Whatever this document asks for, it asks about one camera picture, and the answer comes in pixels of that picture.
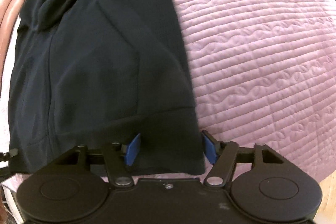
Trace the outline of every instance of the black hoodie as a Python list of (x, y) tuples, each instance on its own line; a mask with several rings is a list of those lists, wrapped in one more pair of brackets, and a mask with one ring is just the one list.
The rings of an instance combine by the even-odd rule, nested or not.
[(9, 167), (34, 172), (75, 145), (141, 133), (135, 173), (204, 172), (171, 0), (27, 0), (8, 106)]

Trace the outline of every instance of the pink quilt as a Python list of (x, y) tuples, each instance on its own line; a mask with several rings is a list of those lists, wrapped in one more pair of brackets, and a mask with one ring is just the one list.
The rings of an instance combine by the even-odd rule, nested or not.
[[(200, 129), (241, 146), (266, 143), (317, 181), (335, 171), (336, 1), (173, 2)], [(2, 80), (4, 136), (15, 39)]]

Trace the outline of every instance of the quilted stitching pattern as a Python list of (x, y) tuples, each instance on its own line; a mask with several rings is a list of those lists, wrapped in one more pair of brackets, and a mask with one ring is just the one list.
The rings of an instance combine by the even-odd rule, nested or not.
[(264, 142), (318, 181), (336, 169), (335, 0), (174, 0), (199, 126)]

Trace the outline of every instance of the wooden floor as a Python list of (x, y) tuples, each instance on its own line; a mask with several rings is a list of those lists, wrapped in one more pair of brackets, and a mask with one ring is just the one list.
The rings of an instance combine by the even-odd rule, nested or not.
[(320, 186), (323, 192), (323, 199), (316, 216), (323, 216), (330, 223), (336, 224), (336, 171), (323, 180)]

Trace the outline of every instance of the quilted bedspread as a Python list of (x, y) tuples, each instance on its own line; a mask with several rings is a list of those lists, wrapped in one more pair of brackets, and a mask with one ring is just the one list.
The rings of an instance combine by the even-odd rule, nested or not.
[[(173, 2), (200, 129), (241, 146), (266, 143), (318, 181), (336, 170), (336, 1)], [(1, 116), (7, 111), (13, 37)], [(0, 124), (7, 122), (0, 118)], [(3, 130), (8, 136), (8, 124)]]

